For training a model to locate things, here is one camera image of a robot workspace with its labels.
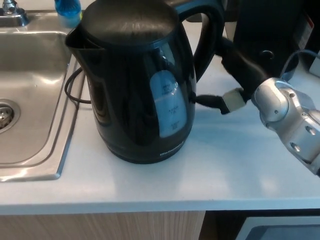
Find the drain strainer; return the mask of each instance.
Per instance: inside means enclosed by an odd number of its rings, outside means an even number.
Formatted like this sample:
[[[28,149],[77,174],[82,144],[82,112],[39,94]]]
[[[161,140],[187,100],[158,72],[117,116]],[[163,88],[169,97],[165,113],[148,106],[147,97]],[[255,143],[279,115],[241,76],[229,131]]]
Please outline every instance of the drain strainer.
[[[0,99],[0,134],[10,129],[19,117],[20,108],[14,101]]]
[[[14,119],[14,111],[9,106],[0,107],[0,130],[4,129]]]

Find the cabinet door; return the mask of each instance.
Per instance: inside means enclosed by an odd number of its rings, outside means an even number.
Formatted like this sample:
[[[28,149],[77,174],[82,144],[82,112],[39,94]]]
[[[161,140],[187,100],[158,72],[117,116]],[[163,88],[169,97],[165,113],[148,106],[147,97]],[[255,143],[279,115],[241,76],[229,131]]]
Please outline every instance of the cabinet door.
[[[198,240],[204,211],[0,216],[0,240]]]

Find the kettle spout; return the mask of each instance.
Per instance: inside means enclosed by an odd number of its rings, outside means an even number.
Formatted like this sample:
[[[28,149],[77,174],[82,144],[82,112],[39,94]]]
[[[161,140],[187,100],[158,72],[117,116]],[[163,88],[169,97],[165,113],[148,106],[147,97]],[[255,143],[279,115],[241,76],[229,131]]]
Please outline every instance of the kettle spout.
[[[105,49],[85,39],[78,28],[72,30],[65,38],[65,45],[80,63],[87,76],[101,72],[102,56]]]

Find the black appliance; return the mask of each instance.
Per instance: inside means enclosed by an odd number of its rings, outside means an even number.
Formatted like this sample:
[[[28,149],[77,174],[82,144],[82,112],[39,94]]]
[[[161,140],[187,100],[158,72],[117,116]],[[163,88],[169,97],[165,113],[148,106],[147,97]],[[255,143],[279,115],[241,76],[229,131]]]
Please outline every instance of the black appliance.
[[[304,0],[228,0],[225,30],[237,48],[262,66],[272,77],[279,77],[288,57],[298,49],[294,30]],[[290,79],[299,59],[286,69]]]
[[[193,56],[182,25],[204,13]],[[196,83],[224,29],[219,0],[96,0],[66,37],[87,79],[96,126],[120,158],[148,164],[175,154],[195,116]]]

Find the blue bottle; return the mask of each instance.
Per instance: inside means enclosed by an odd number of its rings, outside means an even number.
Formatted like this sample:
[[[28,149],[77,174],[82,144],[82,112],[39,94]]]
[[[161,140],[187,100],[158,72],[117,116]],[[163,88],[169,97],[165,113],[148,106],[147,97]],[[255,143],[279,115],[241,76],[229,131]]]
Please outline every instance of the blue bottle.
[[[66,28],[75,28],[82,17],[80,0],[54,0],[54,2],[61,24]]]

